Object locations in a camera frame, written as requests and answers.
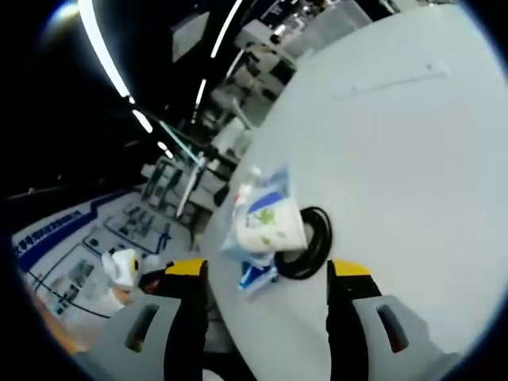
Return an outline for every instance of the black ring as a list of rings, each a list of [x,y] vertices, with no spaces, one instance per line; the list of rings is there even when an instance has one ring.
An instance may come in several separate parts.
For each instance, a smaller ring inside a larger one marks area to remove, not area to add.
[[[314,235],[309,247],[296,260],[286,262],[284,252],[275,254],[275,266],[279,274],[289,279],[307,279],[314,275],[326,262],[332,248],[332,224],[328,214],[316,206],[301,210],[304,224],[312,226]]]

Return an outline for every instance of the white table surface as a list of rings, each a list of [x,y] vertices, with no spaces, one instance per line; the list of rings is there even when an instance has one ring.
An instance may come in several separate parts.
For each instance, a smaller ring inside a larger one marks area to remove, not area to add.
[[[320,206],[331,256],[368,267],[384,294],[467,352],[508,280],[508,91],[493,52],[458,6],[389,17],[305,62],[231,182],[289,164],[301,208]],[[201,242],[210,285],[259,381],[328,380],[325,269],[253,300],[218,252],[230,194]]]

